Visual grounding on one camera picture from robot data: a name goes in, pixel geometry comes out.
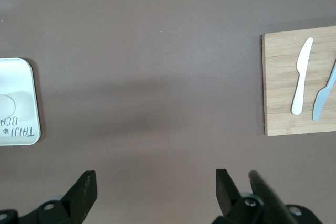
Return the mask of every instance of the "screw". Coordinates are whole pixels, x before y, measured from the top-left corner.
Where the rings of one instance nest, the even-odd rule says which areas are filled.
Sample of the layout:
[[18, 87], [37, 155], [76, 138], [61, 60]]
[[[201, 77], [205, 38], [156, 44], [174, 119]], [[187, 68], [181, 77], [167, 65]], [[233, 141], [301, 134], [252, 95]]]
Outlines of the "screw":
[[257, 205], [257, 203], [252, 200], [252, 199], [245, 199], [245, 204], [248, 205], [249, 207], [255, 207]]
[[44, 209], [45, 211], [47, 211], [47, 210], [53, 209], [54, 206], [55, 206], [55, 205], [54, 205], [53, 203], [50, 203], [50, 204], [45, 205], [43, 209]]
[[302, 215], [302, 212], [299, 208], [297, 207], [289, 207], [288, 210], [293, 214], [293, 215], [296, 215], [296, 216], [301, 216]]
[[0, 220], [4, 220], [8, 217], [8, 214], [4, 213], [0, 215]]

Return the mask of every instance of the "knife blade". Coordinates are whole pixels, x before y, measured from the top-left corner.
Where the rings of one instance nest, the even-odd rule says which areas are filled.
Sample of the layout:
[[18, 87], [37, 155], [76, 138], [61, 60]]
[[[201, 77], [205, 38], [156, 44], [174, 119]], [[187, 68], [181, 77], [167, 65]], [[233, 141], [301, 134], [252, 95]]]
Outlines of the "knife blade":
[[310, 50], [313, 45], [314, 39], [312, 37], [309, 37], [305, 44], [303, 44], [298, 61], [296, 63], [296, 69], [299, 72], [299, 80], [298, 84], [296, 86], [296, 91], [293, 99], [292, 104], [292, 113], [294, 115], [299, 115], [302, 112], [303, 109], [303, 94], [304, 94], [304, 82], [306, 81], [306, 73], [307, 73], [307, 66], [308, 66], [308, 60], [310, 55]]
[[317, 121], [320, 118], [323, 106], [326, 103], [326, 100], [329, 96], [329, 93], [335, 81], [336, 81], [336, 62], [334, 63], [334, 67], [331, 71], [327, 85], [325, 85], [325, 87], [317, 93], [315, 103], [314, 103], [314, 109], [313, 109], [313, 120], [314, 121]]

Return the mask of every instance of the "gray table surface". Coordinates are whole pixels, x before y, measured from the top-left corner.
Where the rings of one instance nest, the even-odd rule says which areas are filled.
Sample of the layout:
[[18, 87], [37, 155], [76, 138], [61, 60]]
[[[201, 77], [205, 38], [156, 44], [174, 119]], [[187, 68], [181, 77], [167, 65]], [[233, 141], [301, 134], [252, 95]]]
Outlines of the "gray table surface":
[[85, 170], [85, 223], [211, 223], [215, 170], [258, 170], [335, 223], [335, 132], [264, 134], [261, 35], [336, 25], [336, 0], [0, 0], [0, 57], [34, 70], [43, 130], [0, 147], [0, 209], [21, 215]]

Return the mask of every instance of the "cutting board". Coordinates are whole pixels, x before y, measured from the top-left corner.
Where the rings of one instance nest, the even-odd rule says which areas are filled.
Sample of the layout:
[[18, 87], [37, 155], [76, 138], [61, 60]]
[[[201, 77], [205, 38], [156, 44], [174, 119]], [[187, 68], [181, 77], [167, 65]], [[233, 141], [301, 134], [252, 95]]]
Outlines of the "cutting board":
[[[306, 40], [314, 39], [308, 62], [303, 111], [291, 113], [299, 74], [296, 63]], [[262, 36], [265, 133], [269, 136], [336, 131], [336, 87], [318, 121], [313, 105], [336, 60], [336, 26], [269, 33]]]

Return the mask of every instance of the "white knife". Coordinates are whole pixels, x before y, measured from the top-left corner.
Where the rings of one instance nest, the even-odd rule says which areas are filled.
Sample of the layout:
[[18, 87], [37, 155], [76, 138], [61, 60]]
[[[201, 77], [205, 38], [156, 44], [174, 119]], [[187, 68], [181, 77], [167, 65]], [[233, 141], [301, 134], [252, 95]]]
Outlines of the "white knife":
[[334, 64], [334, 67], [330, 74], [327, 85], [317, 93], [315, 103], [314, 103], [314, 109], [313, 109], [313, 120], [314, 121], [317, 121], [320, 118], [323, 106], [328, 98], [328, 95], [335, 81], [336, 81], [336, 63]]
[[303, 108], [303, 94], [304, 94], [304, 82], [306, 80], [306, 73], [307, 73], [307, 66], [308, 66], [308, 60], [310, 55], [311, 46], [313, 45], [314, 39], [312, 37], [309, 37], [305, 44], [303, 45], [298, 61], [296, 63], [296, 69], [299, 72], [299, 80], [296, 87], [293, 104], [292, 104], [292, 113], [294, 115], [299, 115], [302, 112]]

